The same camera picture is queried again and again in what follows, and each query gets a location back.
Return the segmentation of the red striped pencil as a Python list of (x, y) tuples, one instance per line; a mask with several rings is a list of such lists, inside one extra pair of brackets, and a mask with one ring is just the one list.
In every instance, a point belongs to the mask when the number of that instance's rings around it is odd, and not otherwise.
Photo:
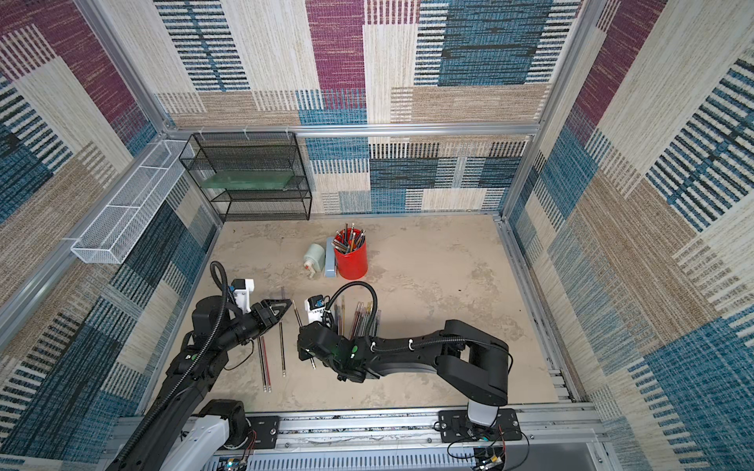
[(268, 393), (270, 393), (270, 392), (272, 392), (272, 383), (271, 383), (271, 376), (270, 376), (270, 369), (269, 369), (269, 360), (268, 360), (268, 354), (267, 354), (265, 339), (264, 339), (264, 348), (265, 348), (265, 360), (266, 360), (266, 368), (267, 368), (267, 377), (268, 377), (268, 384), (269, 384), (269, 391), (268, 391)]

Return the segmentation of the black striped pencil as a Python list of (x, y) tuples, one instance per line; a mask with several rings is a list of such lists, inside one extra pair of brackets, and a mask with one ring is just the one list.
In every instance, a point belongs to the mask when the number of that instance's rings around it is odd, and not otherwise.
[(279, 351), (280, 351), (280, 364), (281, 374), (283, 378), (287, 377), (287, 363), (286, 363), (286, 351), (285, 351), (285, 332), (283, 323), (278, 324), (279, 335)]
[(264, 339), (258, 338), (256, 340), (256, 351), (258, 355), (258, 362), (259, 362), (259, 368), (260, 368), (260, 375), (261, 375), (261, 381), (262, 381), (262, 388), (264, 392), (269, 391), (269, 384), (268, 384), (268, 377), (267, 377), (267, 368), (266, 368), (266, 360), (265, 360), (265, 348), (264, 348)]

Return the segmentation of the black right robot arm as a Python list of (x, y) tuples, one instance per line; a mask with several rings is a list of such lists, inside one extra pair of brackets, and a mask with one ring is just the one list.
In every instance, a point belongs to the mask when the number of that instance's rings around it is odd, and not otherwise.
[(469, 400), (467, 421), (477, 427), (494, 427), (499, 409), (509, 403), (509, 346), (461, 320), (420, 337), (351, 340), (316, 321), (300, 328), (298, 356), (320, 360), (343, 382), (435, 374)]

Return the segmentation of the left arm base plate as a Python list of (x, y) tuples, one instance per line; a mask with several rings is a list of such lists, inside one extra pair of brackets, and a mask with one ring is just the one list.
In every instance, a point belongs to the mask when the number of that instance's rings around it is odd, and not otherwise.
[(281, 423), (279, 415), (247, 416), (247, 429), (243, 451), (268, 451), (275, 449)]

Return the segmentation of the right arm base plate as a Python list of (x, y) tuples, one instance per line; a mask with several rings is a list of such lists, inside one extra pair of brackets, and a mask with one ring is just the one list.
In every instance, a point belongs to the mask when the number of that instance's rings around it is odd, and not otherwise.
[(523, 439), (516, 410), (499, 408), (495, 419), (475, 423), (466, 409), (444, 409), (438, 412), (433, 429), (445, 444), (476, 441), (521, 441)]

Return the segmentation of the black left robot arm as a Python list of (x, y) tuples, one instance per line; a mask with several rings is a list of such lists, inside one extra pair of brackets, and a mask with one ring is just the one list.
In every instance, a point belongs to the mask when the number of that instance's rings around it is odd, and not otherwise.
[(192, 312), (192, 340), (172, 360), (154, 404), (125, 443), (110, 470), (158, 470), (196, 407), (217, 382), (229, 351), (263, 336), (293, 306), (289, 299), (265, 299), (241, 312), (223, 296), (200, 300)]

